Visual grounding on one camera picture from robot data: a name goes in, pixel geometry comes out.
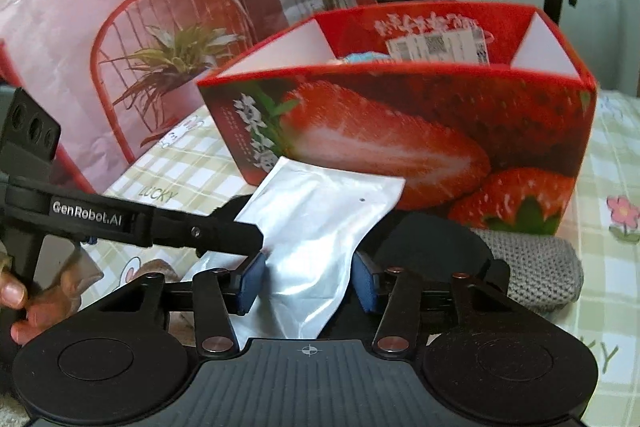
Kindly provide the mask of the person's left hand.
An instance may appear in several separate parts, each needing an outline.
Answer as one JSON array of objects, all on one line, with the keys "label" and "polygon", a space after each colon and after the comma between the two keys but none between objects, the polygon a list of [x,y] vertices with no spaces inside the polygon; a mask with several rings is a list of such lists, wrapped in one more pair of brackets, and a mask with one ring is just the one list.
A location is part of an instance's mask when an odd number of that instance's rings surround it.
[{"label": "person's left hand", "polygon": [[14,320],[10,335],[14,343],[24,346],[46,329],[77,312],[82,294],[99,282],[103,272],[85,251],[65,263],[58,278],[42,293],[29,296],[23,283],[9,271],[9,256],[1,255],[1,306],[25,311],[26,317]]}]

